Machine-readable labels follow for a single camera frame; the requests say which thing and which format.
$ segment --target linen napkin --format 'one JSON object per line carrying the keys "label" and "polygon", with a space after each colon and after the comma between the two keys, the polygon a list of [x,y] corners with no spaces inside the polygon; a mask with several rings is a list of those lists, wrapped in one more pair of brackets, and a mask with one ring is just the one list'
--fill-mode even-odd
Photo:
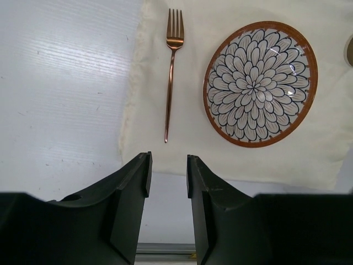
{"label": "linen napkin", "polygon": [[[185,43],[176,53],[169,141],[164,143],[170,50],[168,9],[183,10]],[[349,0],[145,0],[137,29],[120,151],[123,162],[152,151],[153,170],[185,175],[186,156],[198,155],[224,179],[333,189],[353,138],[353,69],[344,49],[353,34]],[[272,20],[301,32],[318,62],[313,105],[283,140],[249,149],[222,138],[202,99],[207,66],[233,32]]]}

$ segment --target fork tines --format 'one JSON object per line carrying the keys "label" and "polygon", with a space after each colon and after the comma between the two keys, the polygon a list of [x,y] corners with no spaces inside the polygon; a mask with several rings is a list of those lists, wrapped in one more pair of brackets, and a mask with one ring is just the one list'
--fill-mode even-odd
{"label": "fork tines", "polygon": [[174,12],[174,9],[173,9],[173,16],[172,16],[171,9],[169,9],[167,37],[180,38],[180,39],[184,38],[183,13],[181,12],[181,10],[180,12],[179,10],[176,10],[176,12]]}

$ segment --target floral pattern plate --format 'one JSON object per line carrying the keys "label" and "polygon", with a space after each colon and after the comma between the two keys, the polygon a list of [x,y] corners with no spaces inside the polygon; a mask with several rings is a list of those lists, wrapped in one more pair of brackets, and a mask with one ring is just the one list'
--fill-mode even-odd
{"label": "floral pattern plate", "polygon": [[216,131],[244,147],[282,140],[307,115],[316,93],[314,52],[296,29],[258,22],[232,34],[205,76],[204,104]]}

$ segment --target fork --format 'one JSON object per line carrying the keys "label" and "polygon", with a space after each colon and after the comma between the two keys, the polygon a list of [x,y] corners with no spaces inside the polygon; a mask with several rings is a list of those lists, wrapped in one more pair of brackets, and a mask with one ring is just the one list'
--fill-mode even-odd
{"label": "fork", "polygon": [[169,71],[168,93],[167,93],[167,109],[165,112],[165,131],[164,131],[165,143],[168,142],[170,109],[172,106],[175,53],[183,46],[183,44],[184,44],[183,14],[180,10],[180,25],[179,25],[179,11],[176,10],[176,21],[175,21],[174,9],[173,9],[173,18],[171,16],[171,11],[169,9],[168,27],[167,27],[167,45],[172,50],[172,58],[170,59],[170,71]]}

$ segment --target gray surface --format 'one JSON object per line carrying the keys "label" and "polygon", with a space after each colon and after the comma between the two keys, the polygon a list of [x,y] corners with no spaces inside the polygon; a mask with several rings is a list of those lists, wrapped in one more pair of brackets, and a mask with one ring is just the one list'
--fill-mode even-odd
{"label": "gray surface", "polygon": [[[1,191],[59,200],[120,168],[117,138],[141,3],[2,1]],[[352,160],[350,152],[336,192],[353,186]],[[231,184],[249,195],[316,192]],[[194,243],[185,176],[153,174],[140,242]]]}

